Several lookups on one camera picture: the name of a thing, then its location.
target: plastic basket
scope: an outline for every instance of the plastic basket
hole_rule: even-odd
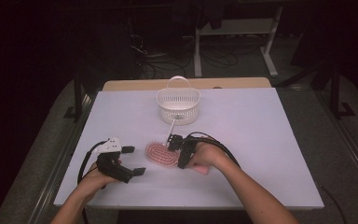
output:
[[[187,88],[171,88],[170,83],[176,79],[187,82]],[[158,91],[157,102],[162,119],[175,125],[186,125],[196,120],[199,115],[200,92],[191,88],[190,82],[184,77],[172,77],[167,88]]]

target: wire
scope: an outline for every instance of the wire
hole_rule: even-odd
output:
[[[91,156],[92,151],[97,147],[102,145],[103,143],[105,143],[106,141],[102,141],[99,142],[97,144],[95,144],[86,154],[86,156],[84,157],[83,162],[81,163],[80,166],[80,170],[79,170],[79,174],[77,175],[77,184],[80,183],[80,181],[84,178],[84,176],[88,175],[91,171],[95,170],[97,167],[95,167],[94,169],[88,171],[85,175],[83,175],[84,173],[84,169],[86,168],[87,162],[89,161],[89,158]],[[82,217],[83,217],[83,221],[85,224],[89,224],[89,219],[87,218],[87,212],[86,212],[86,208],[83,208],[82,212]]]
[[[333,195],[330,193],[329,190],[327,190],[324,186],[322,186],[321,184],[319,184],[317,181],[315,181],[315,184],[318,188],[322,189],[329,197],[330,199],[334,202],[334,204],[336,205],[339,213],[341,214],[342,220],[344,221],[344,224],[348,224],[348,220],[345,218],[344,215],[344,211],[342,210],[341,206],[339,205],[339,203],[337,202],[337,200],[333,197]]]
[[[205,136],[208,136],[210,138],[205,138],[205,137],[194,137],[191,136],[191,134],[193,133],[200,133],[200,134],[204,134]],[[223,144],[221,144],[219,141],[217,141],[216,139],[214,139],[213,137],[211,137],[210,135],[206,134],[206,133],[201,133],[201,132],[193,132],[190,133],[186,138],[184,138],[183,140],[179,140],[179,141],[175,141],[175,143],[184,143],[184,142],[204,142],[204,143],[209,143],[212,144],[216,147],[219,147],[220,149],[222,149],[229,158],[231,158],[232,161],[234,161],[235,164],[238,165],[238,167],[241,168],[240,164],[237,162],[237,160],[235,159],[234,155],[228,150],[228,148],[226,148]]]

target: white table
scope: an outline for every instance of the white table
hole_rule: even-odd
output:
[[[186,136],[204,132],[223,143],[243,170],[289,209],[323,208],[318,190],[273,88],[200,90],[200,114],[195,122],[176,126]],[[122,165],[146,167],[129,184],[100,190],[89,205],[115,209],[242,209],[225,178],[214,168],[207,175],[191,169],[164,168],[148,160],[145,147],[164,141],[170,125],[158,113],[157,91],[102,91],[90,112],[74,156],[62,181],[56,205],[76,187],[86,152],[96,143],[119,137],[135,146],[121,156]],[[91,156],[90,165],[97,155]]]

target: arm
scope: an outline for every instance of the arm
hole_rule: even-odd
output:
[[[188,165],[194,164],[212,165],[222,172],[254,223],[298,223],[292,213],[238,167],[220,148],[207,143],[197,143],[196,153]]]
[[[51,223],[77,223],[86,203],[103,186],[113,182],[118,181],[102,174],[98,171],[97,165],[95,163],[92,164],[89,172],[66,199]]]

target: red coiled object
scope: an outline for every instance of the red coiled object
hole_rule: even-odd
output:
[[[150,142],[146,146],[146,156],[152,162],[165,166],[173,167],[178,163],[180,152],[169,151],[162,143],[160,142]]]

